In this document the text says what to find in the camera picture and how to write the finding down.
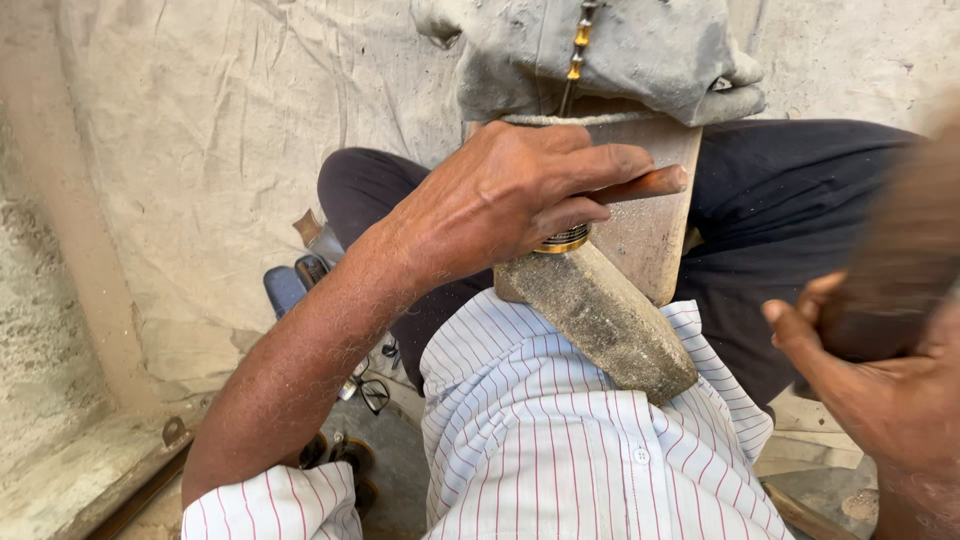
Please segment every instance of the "striped shirt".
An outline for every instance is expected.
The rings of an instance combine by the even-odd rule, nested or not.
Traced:
[[[431,538],[791,538],[751,465],[773,430],[701,335],[661,309],[697,382],[624,391],[542,315],[487,290],[423,353]],[[360,538],[349,467],[276,466],[191,504],[190,538]]]

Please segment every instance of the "man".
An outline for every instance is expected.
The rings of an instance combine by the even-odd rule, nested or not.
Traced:
[[[494,122],[432,172],[334,155],[320,195],[348,252],[207,413],[184,474],[183,537],[360,536],[349,467],[301,471],[296,457],[388,327],[427,398],[429,536],[789,537],[750,467],[772,429],[756,404],[794,377],[767,350],[757,296],[793,300],[842,264],[910,139],[853,122],[705,130],[690,213],[705,243],[663,309],[701,377],[659,407],[616,389],[528,306],[484,290],[492,264],[608,218],[575,194],[653,170],[646,152],[590,146],[581,128]],[[876,537],[955,537],[960,310],[938,315],[927,356],[848,364],[812,329],[841,279],[812,282],[796,308],[765,304],[774,345],[876,460]]]

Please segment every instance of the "eyeglasses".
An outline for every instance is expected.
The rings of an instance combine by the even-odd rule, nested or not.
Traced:
[[[380,380],[363,380],[363,374],[367,372],[369,367],[370,357],[364,356],[363,360],[353,370],[350,378],[360,388],[360,396],[363,397],[364,403],[367,404],[374,415],[377,415],[390,402],[390,391]]]

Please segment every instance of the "leg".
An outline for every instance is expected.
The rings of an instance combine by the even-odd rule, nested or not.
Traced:
[[[705,243],[683,258],[674,299],[697,301],[704,336],[759,405],[800,377],[760,305],[796,302],[845,264],[888,163],[915,139],[843,120],[704,129],[689,221]]]
[[[317,182],[327,224],[344,249],[386,217],[430,170],[366,148],[339,150],[324,161]],[[423,395],[420,356],[440,326],[478,292],[493,286],[490,270],[448,283],[414,303],[391,327],[410,382]]]

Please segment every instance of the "wrist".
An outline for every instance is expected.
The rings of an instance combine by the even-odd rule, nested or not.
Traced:
[[[956,538],[960,533],[960,481],[879,465],[878,540]]]
[[[433,290],[433,277],[419,264],[410,242],[395,233],[387,220],[367,229],[350,246],[344,262],[356,265],[359,275],[371,284],[395,290],[404,297],[420,298]]]

